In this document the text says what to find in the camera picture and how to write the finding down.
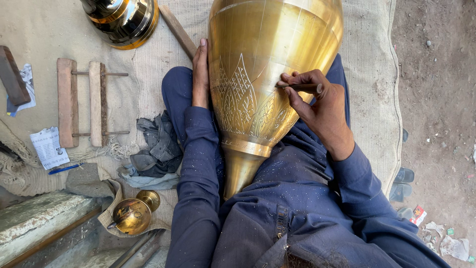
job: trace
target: knee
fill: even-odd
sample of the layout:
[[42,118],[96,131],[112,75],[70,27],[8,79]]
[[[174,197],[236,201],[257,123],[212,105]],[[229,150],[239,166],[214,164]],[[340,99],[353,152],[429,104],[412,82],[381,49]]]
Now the knee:
[[339,53],[337,53],[336,58],[334,59],[334,62],[335,62],[337,65],[342,66],[342,58],[340,57],[340,54],[339,54]]
[[192,70],[183,66],[173,67],[165,74],[164,79],[162,79],[162,95],[166,94],[167,89],[170,87],[179,86],[182,88],[181,85],[188,83],[190,85],[192,83]]

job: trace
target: blue pen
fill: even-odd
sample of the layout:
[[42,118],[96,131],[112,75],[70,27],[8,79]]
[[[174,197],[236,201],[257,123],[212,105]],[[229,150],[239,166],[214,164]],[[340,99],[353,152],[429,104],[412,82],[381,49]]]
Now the blue pen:
[[48,175],[53,175],[53,174],[56,174],[58,172],[61,172],[61,171],[65,171],[65,170],[68,170],[68,169],[72,169],[72,168],[76,168],[80,165],[82,165],[84,163],[81,163],[81,164],[78,164],[78,165],[72,165],[72,166],[68,166],[68,167],[64,167],[64,168],[57,168],[57,169],[53,169],[51,170],[50,172],[48,172]]

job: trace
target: tool handle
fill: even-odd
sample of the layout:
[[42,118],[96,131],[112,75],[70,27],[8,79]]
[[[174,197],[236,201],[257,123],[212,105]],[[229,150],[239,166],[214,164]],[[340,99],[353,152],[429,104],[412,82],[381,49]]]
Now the tool handle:
[[277,88],[290,87],[295,91],[306,92],[308,94],[320,94],[322,92],[322,84],[295,84],[295,85],[277,85]]
[[192,42],[192,39],[190,39],[187,32],[183,29],[182,25],[170,11],[168,6],[159,5],[159,11],[162,13],[162,18],[169,27],[170,31],[175,35],[175,38],[177,38],[177,41],[182,46],[183,50],[185,50],[187,56],[190,58],[190,60],[193,60],[195,52],[197,52],[197,47]]

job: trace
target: man's right hand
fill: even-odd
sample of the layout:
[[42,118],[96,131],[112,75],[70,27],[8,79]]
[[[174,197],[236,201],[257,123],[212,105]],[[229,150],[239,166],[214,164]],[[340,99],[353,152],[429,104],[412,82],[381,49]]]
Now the man's right hand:
[[355,142],[346,123],[344,87],[330,83],[320,70],[294,72],[292,76],[283,73],[278,85],[284,84],[322,84],[322,92],[314,95],[316,102],[312,106],[291,87],[286,87],[285,91],[291,107],[319,137],[333,160],[347,159],[354,151]]

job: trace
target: wooden plank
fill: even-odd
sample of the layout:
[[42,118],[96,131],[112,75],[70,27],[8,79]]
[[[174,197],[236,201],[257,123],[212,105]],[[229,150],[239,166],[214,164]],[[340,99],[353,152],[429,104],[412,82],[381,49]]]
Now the wooden plank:
[[162,13],[162,17],[170,31],[175,35],[175,38],[177,38],[183,50],[185,50],[185,53],[191,60],[193,60],[193,57],[197,52],[197,47],[192,42],[192,39],[190,39],[187,32],[183,29],[182,25],[170,11],[168,6],[159,5],[159,11]]
[[79,132],[78,121],[78,79],[75,74],[76,61],[58,58],[56,72],[58,76],[58,128],[59,145],[72,148],[79,145],[79,137],[72,135]]
[[100,62],[89,62],[89,103],[91,108],[91,145],[103,147],[108,143],[107,103],[106,103],[106,67]]
[[6,46],[0,46],[0,78],[13,105],[22,105],[31,101],[13,55]]

